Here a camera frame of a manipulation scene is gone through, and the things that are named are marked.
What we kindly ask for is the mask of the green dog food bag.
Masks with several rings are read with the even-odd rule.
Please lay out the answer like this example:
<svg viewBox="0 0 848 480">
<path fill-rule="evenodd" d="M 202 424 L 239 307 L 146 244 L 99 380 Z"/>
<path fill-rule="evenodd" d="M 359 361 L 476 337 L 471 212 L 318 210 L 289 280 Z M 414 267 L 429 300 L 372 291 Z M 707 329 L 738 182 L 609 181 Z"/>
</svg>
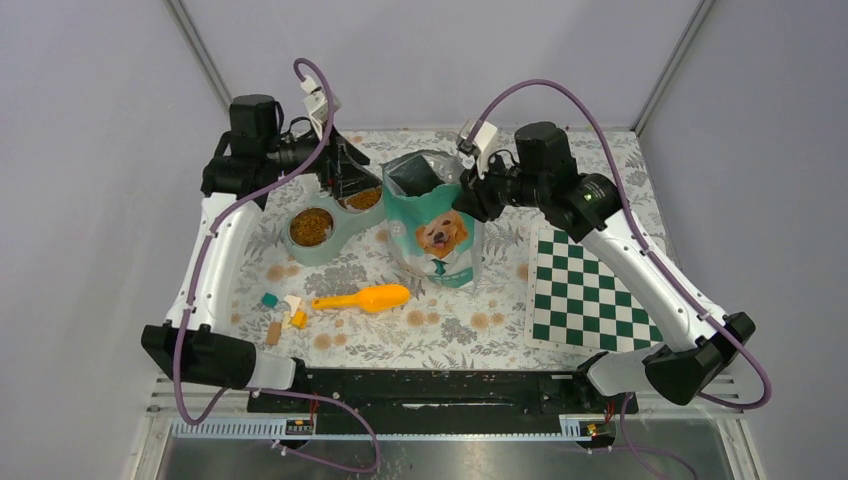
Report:
<svg viewBox="0 0 848 480">
<path fill-rule="evenodd" d="M 482 224 L 456 210 L 462 163 L 418 150 L 381 166 L 392 254 L 408 272 L 442 287 L 472 291 L 482 271 Z"/>
</svg>

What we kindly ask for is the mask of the orange plastic scoop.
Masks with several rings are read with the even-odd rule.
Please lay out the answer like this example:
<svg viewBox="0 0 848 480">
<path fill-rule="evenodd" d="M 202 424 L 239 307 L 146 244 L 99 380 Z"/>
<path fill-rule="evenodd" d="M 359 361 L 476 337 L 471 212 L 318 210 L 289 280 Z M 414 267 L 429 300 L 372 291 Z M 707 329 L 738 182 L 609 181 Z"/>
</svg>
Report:
<svg viewBox="0 0 848 480">
<path fill-rule="evenodd" d="M 367 313 L 379 313 L 403 306 L 411 297 L 409 289 L 400 284 L 366 287 L 351 295 L 316 298 L 311 302 L 315 310 L 357 307 Z"/>
</svg>

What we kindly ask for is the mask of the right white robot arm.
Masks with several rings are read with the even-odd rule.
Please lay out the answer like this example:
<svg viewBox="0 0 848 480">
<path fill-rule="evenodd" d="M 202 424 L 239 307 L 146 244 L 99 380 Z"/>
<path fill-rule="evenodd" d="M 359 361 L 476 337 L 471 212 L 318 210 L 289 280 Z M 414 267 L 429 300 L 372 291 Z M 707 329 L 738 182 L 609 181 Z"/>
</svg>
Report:
<svg viewBox="0 0 848 480">
<path fill-rule="evenodd" d="M 530 207 L 603 262 L 647 312 L 662 336 L 659 345 L 593 355 L 575 371 L 575 402 L 597 412 L 613 396 L 654 391 L 685 406 L 740 353 L 755 331 L 751 318 L 727 313 L 668 264 L 617 185 L 601 173 L 582 173 L 564 130 L 535 122 L 514 134 L 510 165 L 497 154 L 497 128 L 468 121 L 457 148 L 473 157 L 463 172 L 454 209 L 480 222 L 504 208 Z"/>
</svg>

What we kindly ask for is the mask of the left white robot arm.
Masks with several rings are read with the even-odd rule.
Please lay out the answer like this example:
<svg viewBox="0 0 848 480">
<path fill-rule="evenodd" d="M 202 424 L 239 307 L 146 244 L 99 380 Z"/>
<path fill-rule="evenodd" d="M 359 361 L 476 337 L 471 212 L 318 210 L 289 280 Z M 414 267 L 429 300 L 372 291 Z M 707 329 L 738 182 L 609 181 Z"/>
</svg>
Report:
<svg viewBox="0 0 848 480">
<path fill-rule="evenodd" d="M 299 363 L 230 335 L 231 293 L 271 190 L 282 178 L 314 175 L 318 192 L 284 223 L 282 239 L 305 266 L 336 257 L 355 234 L 383 220 L 380 179 L 369 158 L 327 121 L 320 88 L 305 98 L 310 127 L 293 134 L 271 96 L 243 95 L 229 109 L 230 128 L 202 174 L 201 221 L 190 265 L 173 306 L 148 325 L 141 345 L 174 381 L 229 389 L 272 389 L 288 411 L 309 401 Z"/>
</svg>

